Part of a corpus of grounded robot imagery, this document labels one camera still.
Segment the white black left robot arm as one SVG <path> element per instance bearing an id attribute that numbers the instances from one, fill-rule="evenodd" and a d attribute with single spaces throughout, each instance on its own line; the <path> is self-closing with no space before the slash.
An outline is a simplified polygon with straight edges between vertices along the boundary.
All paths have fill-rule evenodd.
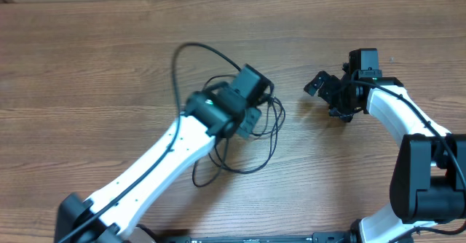
<path id="1" fill-rule="evenodd" d="M 55 242 L 124 242 L 150 206 L 186 168 L 208 155 L 221 140 L 247 138 L 261 115 L 258 107 L 274 85 L 250 65 L 231 82 L 221 81 L 193 92 L 182 106 L 176 67 L 171 59 L 176 118 L 166 133 L 119 177 L 85 200 L 70 194 L 59 206 Z"/>

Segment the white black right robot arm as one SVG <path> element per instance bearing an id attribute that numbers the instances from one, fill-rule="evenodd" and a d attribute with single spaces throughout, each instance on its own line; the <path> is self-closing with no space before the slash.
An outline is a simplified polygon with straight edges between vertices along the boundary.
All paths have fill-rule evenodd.
<path id="1" fill-rule="evenodd" d="M 428 231 L 453 236 L 465 231 L 439 224 L 465 219 L 465 135 L 435 123 L 395 77 L 385 77 L 375 48 L 356 49 L 341 78 L 319 72 L 304 91 L 328 104 L 332 117 L 350 122 L 357 113 L 379 120 L 399 147 L 390 201 L 356 220 L 348 231 L 315 232 L 314 242 L 412 242 Z"/>

